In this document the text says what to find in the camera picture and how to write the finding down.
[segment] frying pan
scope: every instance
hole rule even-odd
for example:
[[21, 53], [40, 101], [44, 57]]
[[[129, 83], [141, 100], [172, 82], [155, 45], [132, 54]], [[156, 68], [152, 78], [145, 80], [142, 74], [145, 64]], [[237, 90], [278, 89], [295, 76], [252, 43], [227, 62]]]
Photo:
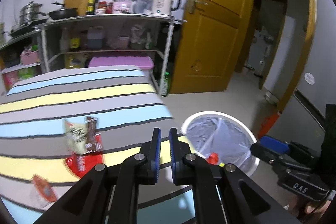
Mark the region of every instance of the frying pan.
[[62, 6], [59, 10], [49, 12], [49, 16], [53, 20], [78, 16], [77, 8], [65, 8], [65, 3], [54, 2], [53, 4]]

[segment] pan handle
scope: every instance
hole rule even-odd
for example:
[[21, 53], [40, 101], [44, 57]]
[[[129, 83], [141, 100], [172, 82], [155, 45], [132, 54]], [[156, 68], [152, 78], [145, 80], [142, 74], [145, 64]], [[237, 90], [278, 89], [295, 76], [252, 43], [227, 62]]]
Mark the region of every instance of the pan handle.
[[53, 2], [52, 4], [55, 4], [55, 5], [62, 5], [62, 7], [65, 7], [65, 3], [59, 3], [59, 2]]

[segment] yellow stripe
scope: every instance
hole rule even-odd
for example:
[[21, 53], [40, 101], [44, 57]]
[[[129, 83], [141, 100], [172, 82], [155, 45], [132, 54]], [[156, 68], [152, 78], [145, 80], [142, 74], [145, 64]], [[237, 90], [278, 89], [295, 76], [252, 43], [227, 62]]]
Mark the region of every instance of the yellow stripe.
[[[179, 137], [180, 141], [191, 144], [185, 136]], [[139, 153], [140, 147], [131, 148], [124, 151], [104, 154], [104, 163], [107, 166], [122, 163], [126, 158]], [[170, 162], [169, 141], [161, 143], [160, 164]], [[39, 160], [39, 159], [18, 159], [0, 156], [0, 174], [14, 178], [30, 180], [35, 174], [42, 176], [49, 182], [76, 182], [78, 178], [65, 165], [64, 159]]]
[[132, 84], [109, 86], [107, 88], [82, 90], [60, 94], [49, 94], [36, 98], [24, 99], [21, 101], [2, 104], [0, 105], [0, 113], [22, 110], [43, 105], [73, 103], [87, 99], [97, 99], [107, 96], [116, 96], [139, 92], [155, 92], [155, 90], [150, 84]]

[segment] electric kettle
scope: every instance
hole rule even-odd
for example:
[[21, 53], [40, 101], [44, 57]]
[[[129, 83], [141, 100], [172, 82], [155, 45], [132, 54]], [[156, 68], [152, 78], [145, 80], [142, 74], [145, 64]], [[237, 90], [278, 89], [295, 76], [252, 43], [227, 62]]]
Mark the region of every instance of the electric kettle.
[[171, 11], [180, 8], [181, 0], [178, 0], [177, 6], [172, 8], [173, 0], [153, 0], [152, 15], [170, 17]]

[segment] bed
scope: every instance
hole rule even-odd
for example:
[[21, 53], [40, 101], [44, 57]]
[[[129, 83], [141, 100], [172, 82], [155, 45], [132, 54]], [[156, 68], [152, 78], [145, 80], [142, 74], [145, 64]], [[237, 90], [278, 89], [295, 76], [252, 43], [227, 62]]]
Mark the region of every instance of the bed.
[[37, 174], [62, 196], [79, 177], [65, 159], [71, 156], [63, 118], [99, 119], [107, 166], [121, 163], [161, 129], [160, 176], [156, 186], [139, 188], [137, 223], [193, 223], [190, 186], [172, 184], [169, 129], [177, 127], [143, 72], [135, 66], [58, 70], [17, 83], [0, 105], [1, 215], [18, 224], [32, 224], [44, 208], [34, 202], [32, 177]]

